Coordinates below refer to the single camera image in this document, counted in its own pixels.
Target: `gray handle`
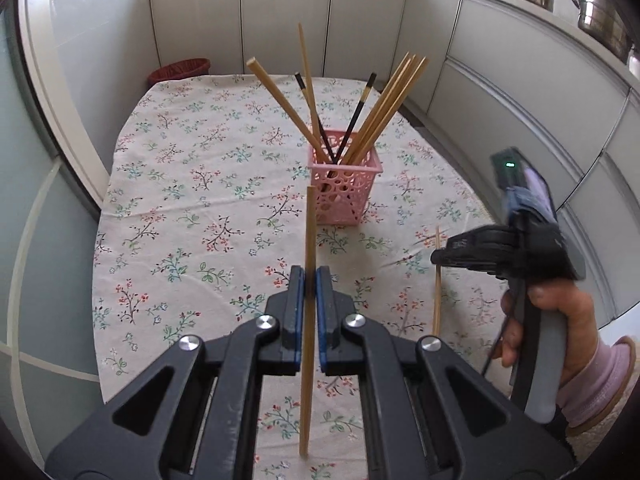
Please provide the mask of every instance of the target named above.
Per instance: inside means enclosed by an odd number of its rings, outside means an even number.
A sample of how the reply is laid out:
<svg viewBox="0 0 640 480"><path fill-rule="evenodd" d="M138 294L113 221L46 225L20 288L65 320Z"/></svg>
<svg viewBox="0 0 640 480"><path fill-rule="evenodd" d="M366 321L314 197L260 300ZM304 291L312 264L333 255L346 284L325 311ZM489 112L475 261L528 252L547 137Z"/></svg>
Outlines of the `gray handle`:
<svg viewBox="0 0 640 480"><path fill-rule="evenodd" d="M546 424L556 413L566 354L566 316L533 306L521 280L510 286L518 291L514 317L524 327L511 400L532 420Z"/></svg>

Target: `chopstick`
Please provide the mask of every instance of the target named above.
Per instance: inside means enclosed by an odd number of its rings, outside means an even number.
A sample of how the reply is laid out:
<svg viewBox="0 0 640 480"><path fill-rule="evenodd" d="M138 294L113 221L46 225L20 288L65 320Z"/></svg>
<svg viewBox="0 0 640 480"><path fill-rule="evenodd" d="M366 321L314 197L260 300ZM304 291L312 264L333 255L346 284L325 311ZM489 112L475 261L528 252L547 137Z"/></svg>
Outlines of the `chopstick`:
<svg viewBox="0 0 640 480"><path fill-rule="evenodd" d="M260 63L258 63L255 57L252 57L249 61L246 62L247 67L251 72L255 74L255 76L260 80L260 82L264 85L264 87L269 91L269 93L273 96L274 99L278 102L278 104L282 107L282 109L287 113L289 118L293 121L293 123L298 127L300 133L305 136L305 139L309 141L309 143L316 150L316 157L318 161L324 162L325 164L330 164L331 161L326 156L326 153L322 149L320 142L316 139L313 134L306 127L304 121L300 118L298 113L294 110L291 103L287 101L287 98L284 97L280 89L276 86L273 79L266 73L266 71L262 68Z"/></svg>
<svg viewBox="0 0 640 480"><path fill-rule="evenodd" d="M298 23L298 35L300 37L300 51L302 52L302 65L305 68L306 78L306 102L311 112L311 129L316 139L320 139L320 129L318 128L318 111L316 110L316 97L314 96L314 85L311 81L311 69L309 68L309 60L306 56L305 33L302 31L302 23Z"/></svg>
<svg viewBox="0 0 640 480"><path fill-rule="evenodd" d="M440 248L440 226L436 225L436 249ZM436 285L433 298L433 329L431 333L440 335L440 309L442 307L442 269L436 265Z"/></svg>
<svg viewBox="0 0 640 480"><path fill-rule="evenodd" d="M316 188L306 188L305 303L302 327L302 365L300 371L300 442L298 452L307 456L311 429L311 403L316 350Z"/></svg>
<svg viewBox="0 0 640 480"><path fill-rule="evenodd" d="M391 117L393 117L393 115L398 111L398 108L400 108L400 105L402 104L408 93L411 91L414 84L422 75L422 72L424 72L424 70L427 68L427 64L427 58L423 57L422 60L418 63L416 69L408 78L402 78L402 76L399 78L399 80L403 79L405 81L404 87L397 94L397 97L393 104L386 110L386 113L382 120L376 125L375 129L367 137L364 145L360 144L358 146L358 151L355 153L355 155L353 155L353 158L347 162L348 164L357 166L362 162L367 153L369 153L369 150L378 140L378 137L382 134L383 130L389 124Z"/></svg>
<svg viewBox="0 0 640 480"><path fill-rule="evenodd" d="M308 98L308 93L306 92L305 82L302 81L302 76L300 75L300 72L296 72L294 75L296 77L296 81L298 82L298 86L300 86L300 91L302 92L302 95L305 97L306 104L309 104L309 98ZM322 127L322 123L320 121L319 116L318 116L318 128L320 129L320 137L322 137L322 141L324 142L324 145L326 146L327 151L329 152L329 157L331 157L332 163L338 164L338 158L334 155L334 150L331 149L331 143L329 142L329 139L326 136L326 132Z"/></svg>
<svg viewBox="0 0 640 480"><path fill-rule="evenodd" d="M336 158L335 164L338 163L338 161L340 160L340 156L342 155L342 152L347 147L347 142L349 140L349 137L351 136L351 132L353 131L353 128L356 125L356 122L358 121L358 117L360 116L362 107L364 106L364 103L367 100L367 97L369 97L369 93L371 92L371 87L373 86L373 82L375 80L376 80L376 73L371 72L371 75L369 76L367 84L365 85L364 90L362 91L362 95L360 96L360 100L358 101L358 104L356 105L356 109L351 117L349 126L347 126L347 131L344 133L344 136L342 137L342 142L340 143L338 152L335 155L335 158Z"/></svg>
<svg viewBox="0 0 640 480"><path fill-rule="evenodd" d="M342 161L341 162L338 161L339 164L346 164L347 160L350 160L350 158L352 158L354 152L356 152L356 149L358 147L358 143L361 142L362 138L366 136L366 132L369 129L371 121L375 118L375 116L378 113L378 110L380 109L380 106L382 105L383 101L386 100L389 92L391 91L392 87L394 86L396 80L398 79L398 76L402 72L402 69L404 68L405 64L408 62L409 58L410 58L410 55L409 55L408 52L406 54L404 54L404 57L402 58L402 61L400 62L400 64L396 68L396 71L393 73L393 75L391 76L389 81L386 83L386 86L383 89L382 94L380 94L380 96L378 97L378 100L373 105L373 108L369 111L369 115L367 115L367 117L364 119L364 122L362 123L362 126L360 127L360 129L358 131L358 137L355 139L354 142L351 143L351 145L347 149L347 153L345 153L345 155L343 156Z"/></svg>

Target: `tablecloth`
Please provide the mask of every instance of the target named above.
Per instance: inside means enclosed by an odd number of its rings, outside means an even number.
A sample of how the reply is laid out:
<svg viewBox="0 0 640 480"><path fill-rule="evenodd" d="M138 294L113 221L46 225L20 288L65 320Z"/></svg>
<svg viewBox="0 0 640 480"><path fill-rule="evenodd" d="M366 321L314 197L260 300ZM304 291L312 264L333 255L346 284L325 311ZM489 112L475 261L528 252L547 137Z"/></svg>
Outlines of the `tablecloth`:
<svg viewBox="0 0 640 480"><path fill-rule="evenodd" d="M274 78L308 120L295 79ZM363 82L314 79L326 128L345 128ZM369 98L364 119L376 96ZM491 218L467 183L399 114L376 143L362 224L318 229L318 265L394 335L431 331L434 230L443 240ZM94 335L104 399L181 335L225 335L262 313L304 262L308 145L252 76L155 85L123 127L95 244ZM442 337L478 368L499 330L502 285L443 269ZM506 385L493 367L492 378ZM266 378L257 479L367 475L356 377L316 366L310 456L298 456L300 377Z"/></svg>

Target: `pink sleeve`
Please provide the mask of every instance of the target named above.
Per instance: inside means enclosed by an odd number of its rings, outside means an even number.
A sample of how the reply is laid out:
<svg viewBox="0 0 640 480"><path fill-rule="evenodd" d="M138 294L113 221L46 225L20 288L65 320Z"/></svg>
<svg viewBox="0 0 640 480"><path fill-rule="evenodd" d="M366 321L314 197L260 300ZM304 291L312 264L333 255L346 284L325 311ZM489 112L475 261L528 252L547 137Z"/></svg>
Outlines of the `pink sleeve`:
<svg viewBox="0 0 640 480"><path fill-rule="evenodd" d="M610 411L628 383L631 365L632 348L626 338L612 347L599 340L589 364L558 392L556 401L570 428Z"/></svg>

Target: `blue tape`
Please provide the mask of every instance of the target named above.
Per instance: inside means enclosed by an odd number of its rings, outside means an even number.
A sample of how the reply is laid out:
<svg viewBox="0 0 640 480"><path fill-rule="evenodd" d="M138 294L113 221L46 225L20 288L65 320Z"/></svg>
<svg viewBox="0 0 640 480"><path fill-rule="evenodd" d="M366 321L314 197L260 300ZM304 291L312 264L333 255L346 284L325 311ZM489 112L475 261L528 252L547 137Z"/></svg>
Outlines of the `blue tape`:
<svg viewBox="0 0 640 480"><path fill-rule="evenodd" d="M322 283L320 269L316 270L316 312L318 313L318 353L320 369L326 368L326 323L324 320L324 298L322 297Z"/></svg>
<svg viewBox="0 0 640 480"><path fill-rule="evenodd" d="M300 371L300 361L302 359L302 315L305 310L305 271L300 269L300 279L298 280L298 290L296 295L296 352L294 361L296 371Z"/></svg>

